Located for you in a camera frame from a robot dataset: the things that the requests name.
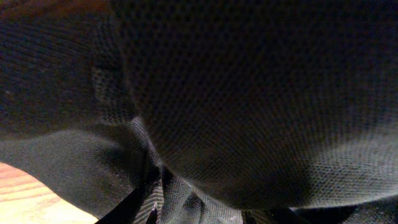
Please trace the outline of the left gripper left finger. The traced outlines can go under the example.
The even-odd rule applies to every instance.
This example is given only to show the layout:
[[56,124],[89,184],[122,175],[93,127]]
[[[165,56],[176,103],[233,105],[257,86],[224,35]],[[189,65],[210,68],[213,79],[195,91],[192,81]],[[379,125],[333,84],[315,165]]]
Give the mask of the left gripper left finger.
[[144,183],[133,190],[114,209],[95,224],[130,224],[138,216],[145,200],[154,191],[157,183]]

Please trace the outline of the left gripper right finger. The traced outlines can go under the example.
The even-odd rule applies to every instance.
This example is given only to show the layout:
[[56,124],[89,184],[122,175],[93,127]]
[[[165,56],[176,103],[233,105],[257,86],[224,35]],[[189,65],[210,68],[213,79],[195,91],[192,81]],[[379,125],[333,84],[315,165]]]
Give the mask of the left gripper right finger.
[[310,224],[289,208],[271,210],[242,210],[244,224]]

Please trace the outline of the black t-shirt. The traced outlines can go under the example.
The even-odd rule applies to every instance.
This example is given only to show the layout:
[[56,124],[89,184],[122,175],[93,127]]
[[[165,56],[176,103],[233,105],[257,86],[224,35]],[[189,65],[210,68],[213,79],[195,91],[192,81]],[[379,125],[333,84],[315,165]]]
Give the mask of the black t-shirt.
[[97,220],[397,222],[397,2],[1,2],[1,162]]

